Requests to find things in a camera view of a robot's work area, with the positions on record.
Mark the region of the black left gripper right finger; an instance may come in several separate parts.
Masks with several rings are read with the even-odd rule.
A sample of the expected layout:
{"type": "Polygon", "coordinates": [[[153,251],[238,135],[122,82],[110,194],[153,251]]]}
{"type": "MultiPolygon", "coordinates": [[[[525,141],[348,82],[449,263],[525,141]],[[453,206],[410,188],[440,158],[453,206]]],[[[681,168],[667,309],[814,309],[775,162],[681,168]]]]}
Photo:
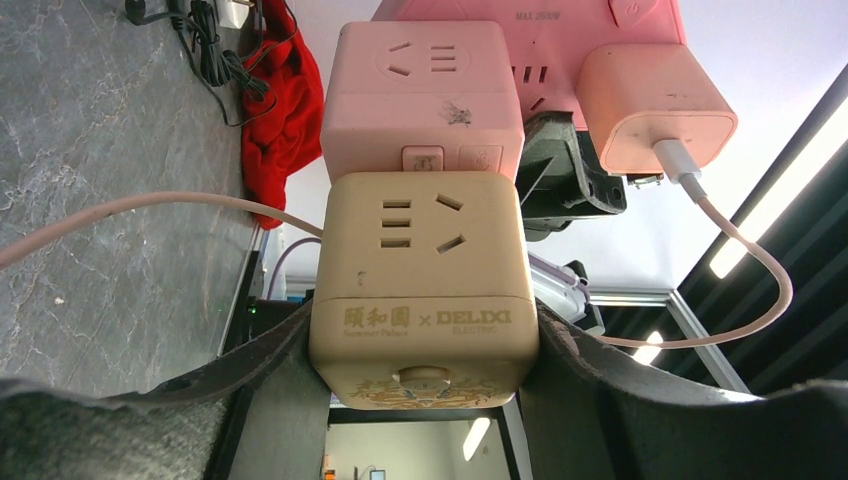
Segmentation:
{"type": "Polygon", "coordinates": [[[847,385],[757,397],[634,361],[539,305],[519,397],[537,479],[843,479],[847,385]]]}

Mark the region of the beige cube adapter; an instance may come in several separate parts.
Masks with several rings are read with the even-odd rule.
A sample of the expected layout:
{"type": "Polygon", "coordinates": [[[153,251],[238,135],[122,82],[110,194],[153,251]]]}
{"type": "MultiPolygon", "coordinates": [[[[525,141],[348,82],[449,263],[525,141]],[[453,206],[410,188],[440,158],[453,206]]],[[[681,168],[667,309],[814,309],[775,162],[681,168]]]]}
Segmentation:
{"type": "Polygon", "coordinates": [[[508,178],[354,173],[333,184],[308,353],[343,404],[499,407],[519,389],[539,342],[508,178]]]}

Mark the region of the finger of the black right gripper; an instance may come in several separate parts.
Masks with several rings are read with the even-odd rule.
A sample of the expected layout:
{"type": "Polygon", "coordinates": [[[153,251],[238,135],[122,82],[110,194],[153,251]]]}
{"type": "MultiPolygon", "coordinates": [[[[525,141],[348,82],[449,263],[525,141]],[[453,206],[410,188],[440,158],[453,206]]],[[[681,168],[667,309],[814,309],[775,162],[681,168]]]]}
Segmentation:
{"type": "Polygon", "coordinates": [[[623,180],[601,167],[586,132],[570,112],[541,112],[524,124],[525,142],[516,176],[524,231],[551,234],[573,221],[623,213],[623,180]]]}

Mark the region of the white square plug adapter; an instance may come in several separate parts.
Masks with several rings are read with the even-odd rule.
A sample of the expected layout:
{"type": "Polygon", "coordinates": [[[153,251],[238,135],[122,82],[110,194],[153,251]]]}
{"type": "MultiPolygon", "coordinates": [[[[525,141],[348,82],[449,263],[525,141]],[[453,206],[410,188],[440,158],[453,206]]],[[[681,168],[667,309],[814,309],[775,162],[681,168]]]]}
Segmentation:
{"type": "Polygon", "coordinates": [[[215,0],[218,24],[226,29],[240,30],[247,21],[255,2],[251,0],[215,0]]]}

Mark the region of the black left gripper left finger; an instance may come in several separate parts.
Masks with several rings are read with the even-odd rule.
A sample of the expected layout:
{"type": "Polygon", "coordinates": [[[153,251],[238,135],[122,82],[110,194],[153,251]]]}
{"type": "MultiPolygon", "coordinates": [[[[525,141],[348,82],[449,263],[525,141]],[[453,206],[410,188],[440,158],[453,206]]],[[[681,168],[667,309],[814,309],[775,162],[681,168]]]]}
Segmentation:
{"type": "Polygon", "coordinates": [[[311,309],[146,393],[94,399],[1,384],[5,479],[316,479],[330,392],[308,355],[311,309]]]}

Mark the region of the pink triangular power strip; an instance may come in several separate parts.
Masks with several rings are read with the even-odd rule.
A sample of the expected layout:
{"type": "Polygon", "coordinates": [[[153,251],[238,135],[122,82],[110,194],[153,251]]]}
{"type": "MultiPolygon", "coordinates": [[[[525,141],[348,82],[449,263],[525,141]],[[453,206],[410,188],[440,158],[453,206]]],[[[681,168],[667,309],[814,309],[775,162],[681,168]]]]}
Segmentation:
{"type": "Polygon", "coordinates": [[[670,0],[394,0],[373,21],[493,21],[503,30],[522,116],[563,111],[587,129],[575,86],[585,57],[607,44],[687,42],[670,0]]]}

